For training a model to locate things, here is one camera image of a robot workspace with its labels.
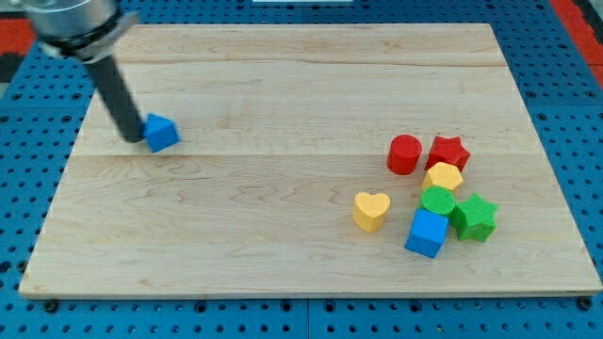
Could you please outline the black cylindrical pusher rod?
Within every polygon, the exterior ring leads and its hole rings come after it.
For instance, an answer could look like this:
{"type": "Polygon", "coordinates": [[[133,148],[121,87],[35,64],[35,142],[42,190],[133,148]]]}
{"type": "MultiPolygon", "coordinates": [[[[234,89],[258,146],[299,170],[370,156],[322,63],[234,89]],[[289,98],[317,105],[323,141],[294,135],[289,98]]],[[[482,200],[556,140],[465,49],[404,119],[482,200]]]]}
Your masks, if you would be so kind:
{"type": "Polygon", "coordinates": [[[89,63],[86,68],[122,139],[128,143],[142,141],[144,123],[113,56],[89,63]]]}

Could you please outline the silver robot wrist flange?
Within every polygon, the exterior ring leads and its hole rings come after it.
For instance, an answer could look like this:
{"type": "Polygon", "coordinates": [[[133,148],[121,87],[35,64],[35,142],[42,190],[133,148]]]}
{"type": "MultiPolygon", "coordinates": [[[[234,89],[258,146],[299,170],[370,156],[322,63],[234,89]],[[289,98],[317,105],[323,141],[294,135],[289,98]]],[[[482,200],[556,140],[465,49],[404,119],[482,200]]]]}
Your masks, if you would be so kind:
{"type": "Polygon", "coordinates": [[[125,32],[139,22],[114,0],[23,0],[39,45],[51,57],[95,63],[111,55],[125,32]]]}

